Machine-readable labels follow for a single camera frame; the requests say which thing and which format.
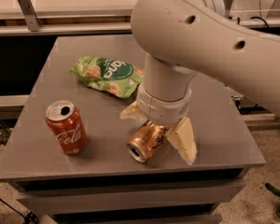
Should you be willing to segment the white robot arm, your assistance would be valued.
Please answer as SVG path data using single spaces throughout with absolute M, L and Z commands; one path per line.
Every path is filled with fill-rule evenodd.
M 131 26 L 147 54 L 145 75 L 135 102 L 120 115 L 168 126 L 166 136 L 187 164 L 197 154 L 187 116 L 197 73 L 280 117 L 280 36 L 226 19 L 223 0 L 138 0 Z

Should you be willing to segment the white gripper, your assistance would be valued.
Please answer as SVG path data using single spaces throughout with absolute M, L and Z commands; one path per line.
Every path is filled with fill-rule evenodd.
M 173 125 L 166 134 L 169 143 L 177 150 L 187 165 L 196 159 L 197 146 L 194 140 L 192 124 L 186 117 L 189 111 L 191 89 L 177 101 L 162 101 L 150 95 L 141 84 L 138 87 L 136 101 L 120 112 L 120 119 L 146 118 L 157 125 Z

